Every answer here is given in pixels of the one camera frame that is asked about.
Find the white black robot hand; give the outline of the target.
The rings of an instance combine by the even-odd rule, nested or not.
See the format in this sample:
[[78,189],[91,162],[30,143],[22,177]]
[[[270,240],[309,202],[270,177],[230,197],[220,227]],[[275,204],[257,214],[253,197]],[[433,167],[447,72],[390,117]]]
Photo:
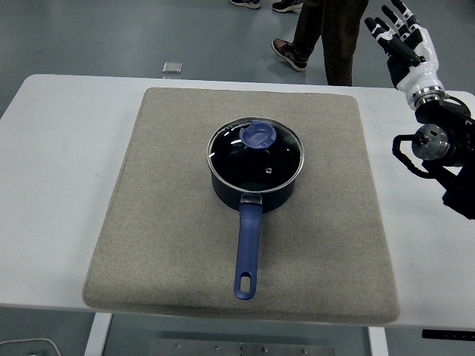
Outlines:
[[404,93],[408,105],[416,110],[425,102],[445,98],[437,76],[439,60],[428,30],[416,15],[402,1],[392,5],[381,7],[389,23],[379,17],[368,17],[364,23],[387,55],[394,88]]

